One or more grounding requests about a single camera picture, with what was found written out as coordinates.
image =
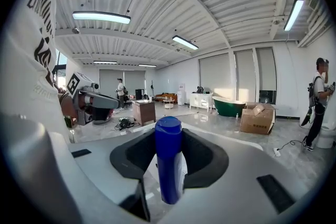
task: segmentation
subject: tiled floor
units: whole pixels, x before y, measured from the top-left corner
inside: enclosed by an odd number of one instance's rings
[[[214,110],[207,113],[204,109],[192,108],[190,110],[187,106],[177,105],[169,110],[165,109],[161,103],[155,104],[155,110],[156,119],[171,115],[184,123],[205,131],[259,144],[266,153],[296,174],[308,188],[311,188],[320,175],[330,168],[336,154],[334,147],[329,150],[316,147],[314,152],[308,152],[297,142],[295,145],[286,145],[280,151],[281,156],[275,157],[274,147],[280,148],[291,140],[302,141],[308,133],[308,130],[301,128],[296,120],[277,119],[270,135],[259,135],[240,132],[240,119],[219,116]],[[120,135],[121,132],[115,131],[114,126],[122,117],[129,117],[133,120],[131,107],[116,112],[111,121],[104,125],[88,124],[77,127],[75,141],[85,142]],[[149,169],[144,174],[146,200],[153,223],[158,222],[172,207],[161,200],[158,176],[155,172],[155,159],[153,159]]]

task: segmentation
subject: green bathtub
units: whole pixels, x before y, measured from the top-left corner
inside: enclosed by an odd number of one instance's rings
[[[238,116],[241,117],[243,108],[245,108],[246,103],[236,100],[226,99],[223,97],[213,97],[215,108],[219,115],[226,117],[235,117],[238,113]]]

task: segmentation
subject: man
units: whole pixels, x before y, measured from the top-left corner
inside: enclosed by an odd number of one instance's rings
[[[24,115],[48,131],[69,131],[64,115],[76,117],[71,97],[60,107],[52,81],[55,65],[56,0],[17,0],[1,36],[0,74],[3,76],[1,112]],[[86,105],[80,96],[79,105]]]
[[[121,109],[123,109],[124,108],[124,85],[122,84],[122,79],[118,79],[118,81],[119,81],[119,84],[118,84],[117,92],[118,92]]]
[[[322,121],[324,117],[324,111],[327,106],[328,96],[333,94],[333,91],[326,90],[327,87],[324,83],[328,83],[328,70],[329,65],[328,61],[319,58],[316,61],[316,69],[313,83],[314,83],[314,96],[317,100],[317,104],[315,105],[314,112],[314,122],[309,130],[308,136],[306,140],[303,142],[303,146],[306,147],[309,151],[313,151],[314,148],[311,145],[313,140],[319,134],[322,126]]]

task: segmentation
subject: white shirt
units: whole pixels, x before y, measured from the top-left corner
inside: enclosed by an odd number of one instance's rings
[[[124,85],[122,83],[118,84],[118,95],[124,95]]]
[[[316,77],[321,77],[321,79],[318,78],[315,81],[315,84],[314,84],[314,95],[315,95],[315,97],[318,98],[319,93],[325,91],[326,85],[324,84],[324,77],[318,71],[315,73],[314,80],[315,80]],[[326,107],[327,99],[319,99],[319,103],[322,104],[324,107]]]
[[[25,115],[69,142],[69,130],[52,83],[56,0],[18,0],[3,29],[0,110]]]

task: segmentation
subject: fluorescent light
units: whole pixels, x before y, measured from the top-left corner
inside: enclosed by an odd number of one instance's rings
[[[117,62],[113,62],[113,61],[93,61],[94,63],[109,63],[109,64],[116,64]]]
[[[155,65],[143,65],[143,64],[139,64],[139,67],[156,67]]]
[[[75,20],[108,20],[110,22],[129,24],[131,17],[108,12],[73,12]]]
[[[187,46],[187,47],[189,47],[189,48],[191,48],[193,50],[197,50],[198,49],[198,47],[196,45],[192,44],[191,42],[189,42],[189,41],[187,41],[184,38],[179,37],[179,36],[174,36],[173,37],[173,41],[181,43],[182,45],[185,45],[185,46]]]
[[[300,13],[302,6],[303,6],[303,0],[294,0],[293,8],[289,14],[288,20],[284,27],[285,31],[289,31],[292,28],[296,18]]]

